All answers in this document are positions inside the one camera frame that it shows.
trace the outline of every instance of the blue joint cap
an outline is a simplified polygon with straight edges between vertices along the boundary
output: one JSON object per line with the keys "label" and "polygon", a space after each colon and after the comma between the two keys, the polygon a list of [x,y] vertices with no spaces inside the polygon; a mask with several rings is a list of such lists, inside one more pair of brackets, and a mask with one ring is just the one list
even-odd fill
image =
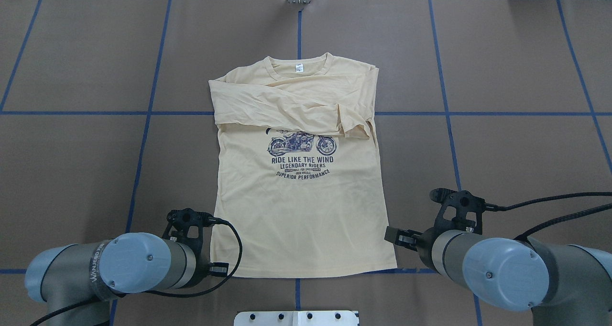
{"label": "blue joint cap", "polygon": [[109,242],[100,255],[100,276],[121,293],[142,293],[158,285],[170,269],[168,244],[149,233],[127,233]]}
{"label": "blue joint cap", "polygon": [[37,302],[46,302],[44,298],[42,298],[42,293],[40,291],[46,270],[51,266],[55,258],[57,258],[61,252],[63,252],[63,250],[74,245],[76,244],[73,243],[72,245],[44,250],[32,260],[30,265],[28,265],[28,269],[26,270],[25,285],[26,289],[28,289],[28,296],[31,299]]}
{"label": "blue joint cap", "polygon": [[542,303],[549,275],[542,258],[511,239],[484,239],[463,258],[463,277],[479,298],[510,311],[527,311]]}

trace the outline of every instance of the beige shirt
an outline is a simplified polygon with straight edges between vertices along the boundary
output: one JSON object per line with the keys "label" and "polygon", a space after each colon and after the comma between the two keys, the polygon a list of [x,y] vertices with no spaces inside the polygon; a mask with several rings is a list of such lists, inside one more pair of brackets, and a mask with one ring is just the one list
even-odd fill
{"label": "beige shirt", "polygon": [[[397,267],[374,127],[378,68],[324,54],[265,58],[212,80],[215,215],[243,242],[236,276],[316,278]],[[212,261],[238,244],[214,227]]]}

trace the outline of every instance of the neckline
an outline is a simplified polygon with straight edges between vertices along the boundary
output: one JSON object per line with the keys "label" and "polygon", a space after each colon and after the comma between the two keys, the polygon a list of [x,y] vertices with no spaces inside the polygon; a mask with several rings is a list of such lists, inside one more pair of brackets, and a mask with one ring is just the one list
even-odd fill
{"label": "neckline", "polygon": [[318,71],[315,71],[312,74],[304,74],[303,76],[317,76],[317,75],[324,75],[328,72],[329,67],[332,65],[332,61],[334,60],[334,56],[328,52],[326,52],[325,54],[322,54],[319,57],[314,57],[314,58],[306,58],[303,60],[278,60],[277,58],[271,58],[270,56],[267,56],[266,58],[264,58],[264,64],[266,65],[266,70],[268,72],[268,74],[275,80],[286,80],[287,78],[296,78],[295,76],[283,76],[281,74],[279,74],[276,69],[274,69],[273,64],[279,64],[279,65],[289,65],[289,64],[297,64],[297,63],[316,63],[316,62],[321,62],[324,61],[325,63],[323,63],[323,67],[321,67],[321,69],[319,69]]}

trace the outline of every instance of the wire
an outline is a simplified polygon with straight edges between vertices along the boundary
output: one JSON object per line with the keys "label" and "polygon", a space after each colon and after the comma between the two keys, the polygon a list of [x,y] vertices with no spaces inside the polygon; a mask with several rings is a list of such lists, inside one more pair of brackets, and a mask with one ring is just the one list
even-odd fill
{"label": "wire", "polygon": [[592,215],[594,213],[599,213],[601,211],[609,210],[609,209],[612,209],[612,203],[604,204],[603,206],[596,206],[594,208],[590,208],[590,209],[587,209],[587,210],[579,211],[577,213],[573,213],[573,214],[570,214],[570,215],[564,215],[564,216],[561,216],[561,217],[557,217],[557,218],[551,219],[549,221],[546,221],[544,223],[538,224],[537,226],[531,228],[530,230],[527,230],[525,233],[522,233],[521,235],[518,235],[518,237],[515,237],[514,239],[518,240],[518,241],[527,241],[527,237],[529,235],[531,235],[531,234],[533,234],[535,232],[539,232],[540,230],[543,230],[544,228],[550,227],[550,226],[552,226],[554,224],[565,222],[565,221],[570,221],[571,219],[577,219],[577,218],[580,218],[580,217],[585,217],[585,216]]}
{"label": "wire", "polygon": [[492,211],[508,211],[516,208],[521,208],[523,206],[529,206],[530,204],[549,202],[551,200],[559,200],[559,199],[568,199],[568,198],[576,198],[576,197],[594,197],[594,196],[612,196],[612,192],[580,192],[580,193],[570,193],[568,195],[558,195],[552,197],[544,197],[533,200],[528,200],[527,202],[522,202],[519,204],[514,204],[513,206],[495,206]]}
{"label": "wire", "polygon": [[152,293],[153,295],[159,295],[159,296],[165,296],[165,297],[179,297],[179,298],[198,297],[198,296],[206,295],[208,293],[212,293],[213,291],[218,289],[221,285],[225,284],[225,282],[227,282],[229,278],[232,278],[232,276],[234,276],[234,273],[236,273],[236,270],[238,269],[238,265],[240,265],[240,260],[242,259],[242,241],[240,240],[240,236],[238,235],[238,232],[236,232],[236,228],[234,228],[234,226],[232,226],[231,223],[225,221],[224,223],[221,223],[221,224],[225,224],[225,226],[230,227],[231,231],[234,232],[234,236],[236,236],[236,241],[238,241],[238,260],[236,260],[236,266],[234,266],[234,269],[231,270],[231,272],[227,275],[227,277],[223,278],[223,280],[220,281],[214,287],[207,289],[205,291],[200,291],[199,293],[163,293],[161,291],[146,291],[145,293]]}
{"label": "wire", "polygon": [[41,317],[40,319],[34,321],[30,326],[38,326],[38,325],[42,324],[43,322],[51,319],[52,317],[60,315],[61,313],[68,312],[68,311],[70,311],[72,309],[79,308],[79,307],[85,306],[87,304],[94,304],[95,302],[100,302],[100,299],[97,298],[97,297],[92,297],[89,300],[84,300],[84,301],[81,301],[81,302],[77,302],[76,304],[71,304],[71,305],[66,306],[64,308],[60,308],[60,309],[56,310],[55,312],[48,313],[44,317]]}

